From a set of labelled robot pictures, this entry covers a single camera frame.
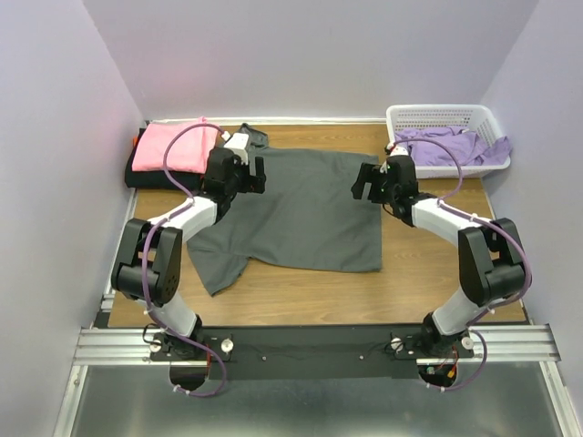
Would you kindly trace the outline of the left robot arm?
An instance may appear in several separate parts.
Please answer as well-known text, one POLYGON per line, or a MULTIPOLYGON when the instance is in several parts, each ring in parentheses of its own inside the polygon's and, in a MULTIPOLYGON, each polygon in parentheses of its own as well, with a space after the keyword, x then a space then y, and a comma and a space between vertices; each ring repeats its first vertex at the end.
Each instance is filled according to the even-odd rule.
POLYGON ((183 360, 200 352, 223 361, 232 339, 214 351, 202 337, 202 321, 179 294, 183 245, 217 224, 239 194, 261 194, 266 186, 263 158, 251 158, 245 145, 229 143, 211 150, 206 171, 194 189, 174 180, 185 200, 155 218, 130 219, 123 231, 111 273, 111 287, 143 306, 159 334, 145 342, 151 352, 174 351, 183 360))

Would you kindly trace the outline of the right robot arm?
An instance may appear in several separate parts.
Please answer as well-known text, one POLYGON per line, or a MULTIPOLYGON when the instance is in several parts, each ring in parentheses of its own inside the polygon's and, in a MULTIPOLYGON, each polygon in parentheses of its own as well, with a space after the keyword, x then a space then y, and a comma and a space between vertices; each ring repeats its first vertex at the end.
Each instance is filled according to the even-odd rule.
POLYGON ((353 198, 388 207, 411 228, 423 229, 457 249, 459 287, 450 299, 427 314, 413 346, 437 357, 459 342, 467 329, 488 312, 520 300, 532 283, 532 272, 515 223, 491 220, 448 205, 419 190, 414 162, 390 156, 382 165, 363 163, 353 183, 353 198))

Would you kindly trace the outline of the dark grey t-shirt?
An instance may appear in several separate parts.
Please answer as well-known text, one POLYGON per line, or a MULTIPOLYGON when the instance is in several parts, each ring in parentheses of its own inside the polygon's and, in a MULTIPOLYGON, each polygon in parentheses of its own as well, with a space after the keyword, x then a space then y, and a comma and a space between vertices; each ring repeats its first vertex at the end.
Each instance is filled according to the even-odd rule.
POLYGON ((382 219, 351 187, 362 153, 271 147, 266 133, 242 124, 251 157, 264 161, 262 194, 239 194, 217 224, 187 243, 204 289, 214 295, 235 283, 250 259, 294 269, 369 272, 381 269, 382 219))

